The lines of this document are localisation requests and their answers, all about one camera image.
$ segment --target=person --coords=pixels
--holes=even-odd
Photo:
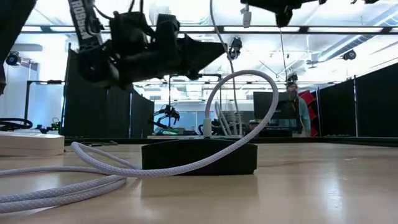
[[[302,129],[300,137],[310,137],[311,136],[311,121],[310,115],[308,112],[307,104],[305,100],[298,96],[297,94],[298,86],[294,82],[288,82],[287,84],[287,93],[289,94],[289,100],[295,101],[298,100],[298,111],[300,115],[300,123]],[[296,120],[287,120],[289,122],[287,126],[294,125]]]

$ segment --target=wooden table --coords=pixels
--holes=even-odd
[[[101,149],[140,163],[140,146]],[[73,152],[55,157],[0,157],[0,169],[62,165],[85,164]],[[32,192],[98,177],[72,172],[6,177],[0,179],[0,194]],[[129,179],[110,194],[57,208],[3,214],[0,223],[395,224],[398,149],[261,144],[255,175]]]

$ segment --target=black charging dock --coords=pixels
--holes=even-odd
[[[182,139],[142,146],[142,168],[164,169],[207,158],[235,141]],[[220,160],[181,175],[246,175],[257,169],[257,146],[245,144]]]

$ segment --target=fluorescent light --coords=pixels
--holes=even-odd
[[[42,28],[39,26],[24,26],[22,27],[23,32],[42,32]]]
[[[211,32],[214,27],[210,26],[181,26],[180,32]]]
[[[309,32],[380,32],[382,27],[310,27]]]
[[[299,27],[224,27],[225,32],[297,32]]]
[[[57,27],[57,26],[52,26],[50,29],[54,32],[75,32],[74,27]]]

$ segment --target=cable connector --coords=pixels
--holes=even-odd
[[[203,135],[205,138],[211,137],[211,119],[205,118],[203,120]]]
[[[243,14],[243,27],[248,28],[251,24],[251,12],[249,11],[248,3],[246,3],[246,6],[241,9],[241,14]]]

